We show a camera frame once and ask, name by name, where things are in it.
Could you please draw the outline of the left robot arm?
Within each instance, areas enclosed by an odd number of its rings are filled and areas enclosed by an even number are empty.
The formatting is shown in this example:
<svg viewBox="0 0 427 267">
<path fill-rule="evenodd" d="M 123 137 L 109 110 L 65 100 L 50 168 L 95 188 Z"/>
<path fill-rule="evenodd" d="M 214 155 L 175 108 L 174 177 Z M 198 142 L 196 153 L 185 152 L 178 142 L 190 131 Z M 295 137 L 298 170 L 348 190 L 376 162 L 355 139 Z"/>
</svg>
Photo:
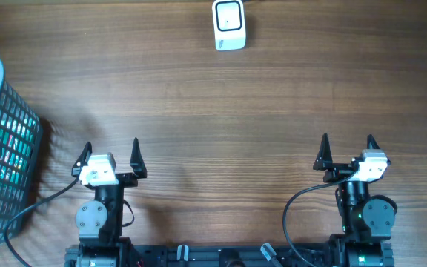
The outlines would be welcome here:
<svg viewBox="0 0 427 267">
<path fill-rule="evenodd" d="M 130 205 L 124 190 L 138 185 L 147 175 L 139 140 L 133 140 L 130 156 L 132 171 L 116 173 L 111 153 L 95 155 L 87 142 L 72 167 L 72 176 L 94 191 L 94 199 L 83 203 L 75 216 L 79 230 L 79 244 L 65 252 L 64 265 L 72 267 L 143 266 L 142 256 L 130 238 L 122 236 L 122 229 L 132 222 L 123 222 L 123 208 Z"/>
</svg>

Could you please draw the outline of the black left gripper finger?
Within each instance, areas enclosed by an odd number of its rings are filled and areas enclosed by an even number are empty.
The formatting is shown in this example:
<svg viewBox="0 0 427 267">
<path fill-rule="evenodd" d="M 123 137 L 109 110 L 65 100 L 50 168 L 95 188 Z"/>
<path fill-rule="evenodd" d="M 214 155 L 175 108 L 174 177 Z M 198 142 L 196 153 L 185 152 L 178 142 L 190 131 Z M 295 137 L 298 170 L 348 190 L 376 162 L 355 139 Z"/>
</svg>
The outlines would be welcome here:
<svg viewBox="0 0 427 267">
<path fill-rule="evenodd" d="M 88 166 L 88 160 L 90 159 L 90 155 L 92 154 L 92 145 L 90 142 L 87 142 L 79 155 L 76 162 L 73 164 L 71 175 L 73 177 L 79 177 L 82 168 Z"/>
<path fill-rule="evenodd" d="M 148 176 L 148 171 L 142 158 L 139 140 L 137 138 L 133 140 L 133 147 L 130 157 L 130 167 L 133 169 L 134 174 L 138 178 L 142 179 Z"/>
</svg>

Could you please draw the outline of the dark mesh shopping basket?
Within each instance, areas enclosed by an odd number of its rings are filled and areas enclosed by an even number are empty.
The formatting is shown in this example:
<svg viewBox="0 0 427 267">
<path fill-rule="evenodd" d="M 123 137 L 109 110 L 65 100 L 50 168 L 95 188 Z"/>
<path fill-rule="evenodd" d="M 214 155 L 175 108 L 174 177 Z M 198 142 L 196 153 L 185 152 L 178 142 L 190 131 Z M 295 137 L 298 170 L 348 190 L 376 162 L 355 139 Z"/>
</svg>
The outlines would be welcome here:
<svg viewBox="0 0 427 267">
<path fill-rule="evenodd" d="M 43 129 L 36 113 L 6 81 L 0 60 L 0 245 L 21 228 Z"/>
</svg>

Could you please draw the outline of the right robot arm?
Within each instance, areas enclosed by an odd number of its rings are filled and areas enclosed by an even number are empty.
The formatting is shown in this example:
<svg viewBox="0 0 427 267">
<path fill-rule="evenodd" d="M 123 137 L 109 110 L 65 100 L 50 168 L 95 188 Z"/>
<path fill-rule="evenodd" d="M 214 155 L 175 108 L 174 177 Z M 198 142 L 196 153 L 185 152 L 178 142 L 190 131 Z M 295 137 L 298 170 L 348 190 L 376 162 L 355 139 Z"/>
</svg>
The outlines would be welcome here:
<svg viewBox="0 0 427 267">
<path fill-rule="evenodd" d="M 392 267 L 391 244 L 397 204 L 384 195 L 371 196 L 368 186 L 383 178 L 391 164 L 372 135 L 366 148 L 350 163 L 335 163 L 328 135 L 322 135 L 313 169 L 324 171 L 323 182 L 336 185 L 335 199 L 342 218 L 342 234 L 326 243 L 324 265 L 338 267 Z"/>
</svg>

